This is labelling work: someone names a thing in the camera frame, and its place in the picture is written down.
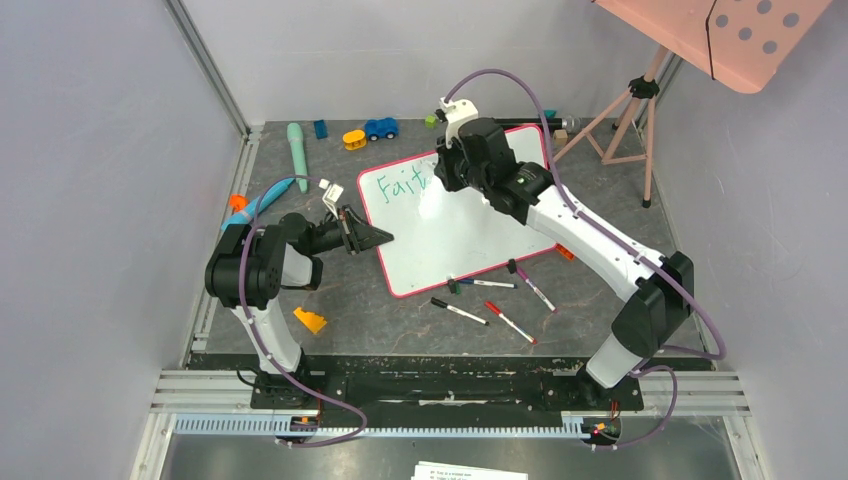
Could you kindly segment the pink framed whiteboard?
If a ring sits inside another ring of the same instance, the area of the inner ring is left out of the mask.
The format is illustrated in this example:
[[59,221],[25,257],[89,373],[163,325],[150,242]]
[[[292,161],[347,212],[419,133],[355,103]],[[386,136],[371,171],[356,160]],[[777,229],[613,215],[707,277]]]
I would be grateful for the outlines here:
[[405,298],[523,260],[553,240],[496,212],[472,188],[448,192],[430,151],[363,170],[357,187],[367,221],[393,240],[377,253],[390,294]]

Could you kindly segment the green marker cap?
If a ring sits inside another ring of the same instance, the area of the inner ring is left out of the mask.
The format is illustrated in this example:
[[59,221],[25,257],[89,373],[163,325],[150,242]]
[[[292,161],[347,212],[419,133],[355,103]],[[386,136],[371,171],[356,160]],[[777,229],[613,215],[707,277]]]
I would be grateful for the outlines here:
[[455,279],[448,278],[446,285],[447,285],[447,287],[448,287],[448,289],[449,289],[449,291],[452,295],[459,295],[460,294],[459,284],[457,283],[457,281]]

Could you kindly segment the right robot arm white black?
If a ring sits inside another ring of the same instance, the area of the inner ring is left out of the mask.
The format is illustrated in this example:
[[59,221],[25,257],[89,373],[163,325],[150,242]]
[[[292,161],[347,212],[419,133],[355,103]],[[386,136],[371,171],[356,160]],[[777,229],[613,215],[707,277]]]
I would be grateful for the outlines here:
[[501,214],[564,246],[623,300],[611,333],[577,382],[580,400],[602,408],[620,381],[652,358],[693,313],[692,261],[664,256],[577,203],[545,166],[520,162],[492,118],[450,122],[437,141],[435,174],[449,192],[473,188]]

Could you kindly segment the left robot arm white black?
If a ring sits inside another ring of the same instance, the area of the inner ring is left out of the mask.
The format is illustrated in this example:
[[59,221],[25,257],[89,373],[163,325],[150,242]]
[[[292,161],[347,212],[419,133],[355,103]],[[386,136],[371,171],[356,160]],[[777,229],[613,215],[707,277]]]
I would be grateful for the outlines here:
[[349,205],[318,223],[288,213],[264,227],[227,226],[206,266],[204,283],[206,292],[237,317],[258,357],[255,366],[233,368],[239,381],[261,394],[276,393],[290,407],[306,405],[315,382],[284,317],[279,294],[316,290],[324,269],[319,256],[325,252],[343,249],[356,255],[394,239]]

